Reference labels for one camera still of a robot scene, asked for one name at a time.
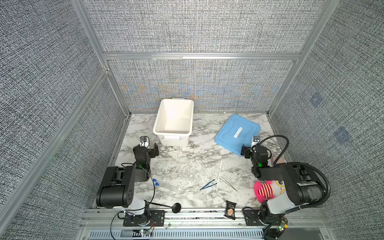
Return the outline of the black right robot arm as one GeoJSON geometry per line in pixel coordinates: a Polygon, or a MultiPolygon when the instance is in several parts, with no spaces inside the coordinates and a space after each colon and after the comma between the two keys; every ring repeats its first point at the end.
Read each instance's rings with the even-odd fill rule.
{"type": "Polygon", "coordinates": [[[252,174],[257,178],[255,194],[261,203],[259,222],[265,226],[263,238],[277,240],[288,226],[287,214],[322,205],[331,195],[331,185],[317,168],[301,162],[272,165],[272,152],[262,146],[264,141],[254,136],[251,146],[242,145],[241,156],[252,162],[252,174]]]}

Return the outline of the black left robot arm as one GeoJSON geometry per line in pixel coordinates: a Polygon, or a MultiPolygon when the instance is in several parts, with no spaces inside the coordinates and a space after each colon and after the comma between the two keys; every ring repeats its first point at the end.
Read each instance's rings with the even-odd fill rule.
{"type": "Polygon", "coordinates": [[[154,227],[156,221],[151,214],[151,201],[134,195],[135,183],[153,180],[151,159],[159,155],[159,148],[152,149],[138,145],[134,147],[136,161],[126,167],[107,167],[98,189],[96,204],[100,208],[122,207],[118,218],[123,219],[125,227],[154,227]]]}

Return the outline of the blue capped test tube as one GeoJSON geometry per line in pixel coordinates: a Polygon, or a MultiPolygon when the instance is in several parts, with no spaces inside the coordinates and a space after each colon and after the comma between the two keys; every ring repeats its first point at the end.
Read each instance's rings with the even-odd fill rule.
{"type": "Polygon", "coordinates": [[[161,180],[153,179],[153,182],[155,183],[155,186],[157,186],[157,187],[162,187],[162,188],[167,188],[167,189],[177,189],[176,186],[169,184],[167,182],[161,181],[161,180]]]}
{"type": "Polygon", "coordinates": [[[153,182],[155,183],[156,187],[164,188],[164,189],[176,192],[176,193],[182,193],[182,191],[174,185],[171,185],[171,184],[168,184],[168,183],[162,182],[162,181],[153,180],[153,182]]]}

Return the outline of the white plastic storage bin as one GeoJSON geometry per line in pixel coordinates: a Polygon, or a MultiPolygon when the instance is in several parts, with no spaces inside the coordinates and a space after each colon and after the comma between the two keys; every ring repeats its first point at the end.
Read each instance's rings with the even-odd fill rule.
{"type": "Polygon", "coordinates": [[[194,101],[163,99],[155,120],[153,133],[163,146],[185,148],[193,129],[194,101]]]}

